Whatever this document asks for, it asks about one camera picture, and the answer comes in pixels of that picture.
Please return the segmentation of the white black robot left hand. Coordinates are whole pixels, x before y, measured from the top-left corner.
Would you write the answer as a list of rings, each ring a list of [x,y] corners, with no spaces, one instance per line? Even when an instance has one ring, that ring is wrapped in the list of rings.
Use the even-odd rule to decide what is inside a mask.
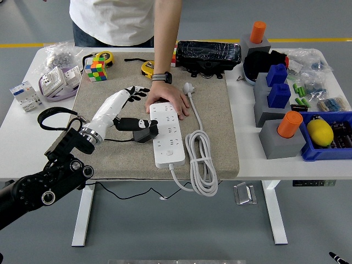
[[[79,133],[93,145],[106,139],[106,131],[114,126],[118,131],[132,131],[137,142],[146,142],[158,135],[158,121],[137,118],[119,118],[118,115],[127,102],[145,97],[150,90],[141,86],[131,86],[109,96],[96,112],[92,121],[83,125]]]

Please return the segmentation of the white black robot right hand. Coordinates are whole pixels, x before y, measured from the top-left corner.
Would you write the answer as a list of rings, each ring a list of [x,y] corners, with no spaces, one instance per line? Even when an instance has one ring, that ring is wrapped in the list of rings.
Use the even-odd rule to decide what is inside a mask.
[[[339,257],[337,254],[333,253],[333,252],[329,252],[329,256],[334,259],[338,264],[349,264],[349,262],[347,262],[346,260],[342,259],[341,257]]]

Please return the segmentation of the person's left hand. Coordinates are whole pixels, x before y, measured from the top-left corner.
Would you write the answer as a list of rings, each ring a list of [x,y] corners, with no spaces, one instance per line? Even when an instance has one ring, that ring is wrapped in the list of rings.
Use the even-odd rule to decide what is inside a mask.
[[[148,93],[147,100],[145,102],[146,112],[149,113],[150,105],[159,100],[166,100],[170,102],[180,120],[183,120],[185,117],[190,115],[190,105],[186,96],[172,84],[166,84],[161,81],[152,82],[151,90]]]

